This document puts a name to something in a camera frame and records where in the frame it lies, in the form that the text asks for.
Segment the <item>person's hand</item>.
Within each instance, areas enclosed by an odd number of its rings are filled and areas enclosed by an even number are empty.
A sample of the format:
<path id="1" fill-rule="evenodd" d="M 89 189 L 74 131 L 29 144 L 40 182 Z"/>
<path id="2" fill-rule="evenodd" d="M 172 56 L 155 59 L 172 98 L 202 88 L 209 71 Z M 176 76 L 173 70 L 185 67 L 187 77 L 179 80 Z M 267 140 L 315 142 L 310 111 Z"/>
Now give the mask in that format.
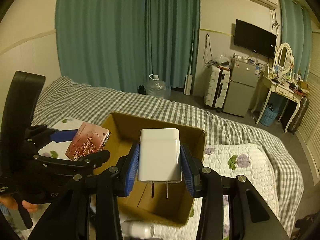
<path id="1" fill-rule="evenodd" d="M 0 202 L 1 204 L 3 204 L 5 207 L 9 209 L 12 209 L 12 210 L 18 209 L 18 203 L 12 196 L 2 195 L 0 196 Z M 35 213 L 39 209 L 39 206 L 37 204 L 31 204 L 29 202 L 26 202 L 25 200 L 22 200 L 21 204 L 29 213 Z"/>

